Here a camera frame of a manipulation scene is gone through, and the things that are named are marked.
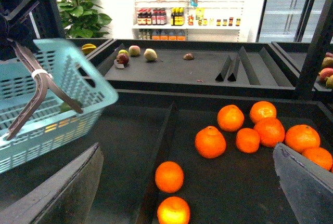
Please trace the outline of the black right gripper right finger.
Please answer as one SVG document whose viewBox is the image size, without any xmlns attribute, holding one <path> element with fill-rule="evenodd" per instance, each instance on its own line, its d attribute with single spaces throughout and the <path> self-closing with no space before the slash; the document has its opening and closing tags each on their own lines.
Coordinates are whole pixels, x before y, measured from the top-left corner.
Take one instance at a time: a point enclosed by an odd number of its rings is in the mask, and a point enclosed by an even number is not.
<svg viewBox="0 0 333 224">
<path fill-rule="evenodd" d="M 283 143 L 275 146 L 273 159 L 298 223 L 332 223 L 332 173 Z"/>
</svg>

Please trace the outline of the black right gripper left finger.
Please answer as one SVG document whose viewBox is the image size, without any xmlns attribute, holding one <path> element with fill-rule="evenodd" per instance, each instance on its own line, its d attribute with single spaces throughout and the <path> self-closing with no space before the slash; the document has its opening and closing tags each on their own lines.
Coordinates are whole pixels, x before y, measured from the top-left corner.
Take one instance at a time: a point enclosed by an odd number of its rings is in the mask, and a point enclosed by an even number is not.
<svg viewBox="0 0 333 224">
<path fill-rule="evenodd" d="M 1 223 L 86 223 L 104 156 L 98 143 L 1 211 Z"/>
</svg>

